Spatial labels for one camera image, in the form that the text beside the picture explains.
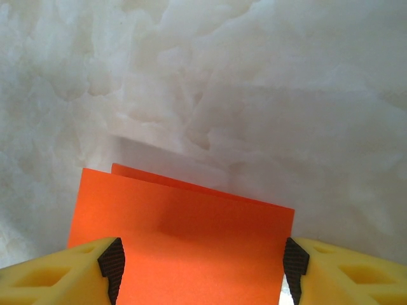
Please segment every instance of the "white crumpled fabric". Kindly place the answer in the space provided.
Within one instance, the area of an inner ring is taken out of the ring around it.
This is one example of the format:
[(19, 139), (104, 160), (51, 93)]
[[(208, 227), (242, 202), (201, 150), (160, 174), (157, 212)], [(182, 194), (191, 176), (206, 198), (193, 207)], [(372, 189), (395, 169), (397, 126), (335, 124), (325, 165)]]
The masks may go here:
[(294, 235), (407, 264), (406, 15), (0, 0), (0, 267), (64, 248), (81, 169), (112, 161), (295, 208)]

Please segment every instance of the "folded orange paper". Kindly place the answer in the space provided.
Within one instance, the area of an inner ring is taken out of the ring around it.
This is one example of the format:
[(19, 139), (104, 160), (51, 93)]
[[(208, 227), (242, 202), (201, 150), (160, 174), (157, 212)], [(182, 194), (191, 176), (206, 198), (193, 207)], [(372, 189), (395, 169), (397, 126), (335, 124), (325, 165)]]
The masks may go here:
[(113, 165), (84, 169), (69, 247), (120, 236), (119, 305), (278, 304), (294, 211)]

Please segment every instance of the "yellow foam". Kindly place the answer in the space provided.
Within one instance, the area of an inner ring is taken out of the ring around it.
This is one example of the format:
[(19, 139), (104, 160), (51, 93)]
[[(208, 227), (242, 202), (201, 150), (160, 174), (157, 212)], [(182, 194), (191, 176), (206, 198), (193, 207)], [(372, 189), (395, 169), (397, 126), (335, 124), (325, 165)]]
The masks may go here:
[(305, 238), (300, 305), (407, 305), (407, 266)]
[(0, 305), (110, 305), (97, 259), (115, 239), (0, 269)]

